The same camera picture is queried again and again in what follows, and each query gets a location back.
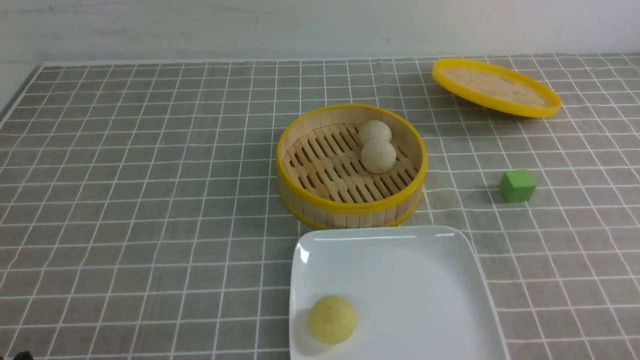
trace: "green cube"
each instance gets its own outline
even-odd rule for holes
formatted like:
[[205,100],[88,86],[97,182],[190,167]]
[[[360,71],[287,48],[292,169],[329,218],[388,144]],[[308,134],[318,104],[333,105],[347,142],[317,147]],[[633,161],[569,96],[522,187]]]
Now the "green cube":
[[536,180],[527,169],[507,171],[500,181],[500,193],[506,202],[529,201],[535,189]]

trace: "bamboo steamer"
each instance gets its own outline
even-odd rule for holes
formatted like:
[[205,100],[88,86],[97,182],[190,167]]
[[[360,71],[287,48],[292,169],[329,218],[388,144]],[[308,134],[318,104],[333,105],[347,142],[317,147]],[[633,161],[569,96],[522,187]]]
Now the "bamboo steamer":
[[[358,129],[386,123],[396,164],[372,174],[360,162]],[[422,198],[427,152],[420,134],[396,114],[360,104],[328,106],[294,121],[276,153],[280,196],[298,220],[316,229],[396,226]]]

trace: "white wall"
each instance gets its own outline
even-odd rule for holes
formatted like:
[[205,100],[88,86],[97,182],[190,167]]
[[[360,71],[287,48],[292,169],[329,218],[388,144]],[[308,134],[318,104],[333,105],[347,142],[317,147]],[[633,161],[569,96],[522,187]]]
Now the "white wall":
[[596,51],[639,0],[0,0],[0,61]]

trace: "yellow rim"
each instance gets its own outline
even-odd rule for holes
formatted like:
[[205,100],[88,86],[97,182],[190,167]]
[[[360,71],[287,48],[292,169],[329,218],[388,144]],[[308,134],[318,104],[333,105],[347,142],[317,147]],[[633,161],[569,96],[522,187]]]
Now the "yellow rim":
[[[546,108],[538,108],[535,106],[527,106],[522,104],[516,104],[515,102],[509,102],[485,95],[459,83],[449,79],[442,74],[442,71],[450,68],[466,68],[476,71],[489,73],[492,75],[500,76],[502,78],[508,78],[515,81],[531,90],[535,91],[544,100],[547,101],[549,106]],[[448,91],[462,97],[463,99],[474,102],[485,108],[501,111],[503,113],[509,113],[513,115],[519,115],[523,117],[549,117],[557,113],[562,100],[553,90],[545,85],[537,82],[529,76],[520,74],[518,72],[509,70],[507,68],[487,64],[480,61],[468,60],[468,59],[441,59],[435,62],[433,65],[433,79]]]
[[[313,222],[307,218],[305,218],[304,216],[302,216],[301,213],[298,213],[294,208],[292,208],[289,203],[282,198],[282,202],[284,202],[284,206],[291,212],[291,214],[297,218],[302,224],[305,224],[306,226],[309,226],[313,229],[317,229],[317,230],[325,230],[325,229],[329,229],[329,227],[326,226],[322,226],[320,224],[318,224],[317,222]],[[409,211],[407,211],[406,214],[404,214],[403,216],[399,217],[397,220],[390,222],[389,224],[384,225],[385,227],[391,227],[391,226],[398,226],[400,224],[402,224],[403,222],[406,221],[406,219],[408,219],[411,214],[413,214],[413,212],[415,211],[415,209],[418,207],[418,205],[420,204],[420,198],[418,198],[418,201],[415,202],[415,204],[409,209]]]
[[[342,202],[335,202],[335,201],[323,199],[320,196],[314,195],[304,190],[300,185],[296,184],[291,179],[291,177],[289,176],[289,174],[287,173],[284,167],[284,164],[282,163],[282,161],[280,161],[280,159],[282,159],[282,153],[284,151],[284,149],[282,149],[282,139],[286,138],[286,136],[289,134],[289,131],[297,123],[301,122],[307,117],[313,116],[322,111],[334,110],[334,109],[340,109],[340,108],[361,108],[361,109],[377,111],[400,121],[406,127],[409,128],[409,130],[416,137],[416,139],[418,139],[420,143],[420,151],[422,153],[422,162],[420,164],[420,169],[418,170],[417,176],[409,185],[407,185],[406,188],[402,189],[400,192],[398,192],[395,195],[387,197],[386,199],[382,199],[374,202],[366,202],[363,204],[345,204]],[[418,134],[418,131],[411,124],[409,124],[409,122],[407,122],[405,119],[397,116],[391,111],[387,111],[381,108],[377,108],[375,106],[369,106],[369,105],[363,105],[363,104],[342,104],[342,105],[327,106],[325,108],[319,108],[317,110],[311,111],[310,113],[307,113],[302,117],[298,118],[291,125],[289,125],[287,129],[285,129],[284,133],[282,133],[282,136],[280,137],[280,141],[278,141],[278,149],[277,149],[276,157],[277,157],[276,164],[278,165],[278,172],[280,173],[280,179],[284,182],[284,185],[286,185],[286,187],[288,187],[299,198],[303,199],[305,202],[317,208],[321,208],[323,210],[327,210],[331,212],[339,212],[339,213],[346,213],[346,214],[372,213],[375,211],[387,209],[392,206],[396,206],[400,204],[402,201],[406,200],[418,187],[422,186],[422,182],[424,181],[424,176],[426,175],[426,172],[427,172],[427,149],[425,148],[424,142],[422,142],[422,137],[420,136],[420,134]]]

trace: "white plate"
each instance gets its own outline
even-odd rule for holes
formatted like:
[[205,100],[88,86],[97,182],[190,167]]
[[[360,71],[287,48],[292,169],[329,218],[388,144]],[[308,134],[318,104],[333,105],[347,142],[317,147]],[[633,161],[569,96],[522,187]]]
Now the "white plate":
[[[349,299],[358,327],[323,345],[307,327],[326,295]],[[504,344],[467,239],[444,226],[313,231],[293,258],[292,360],[504,360]]]

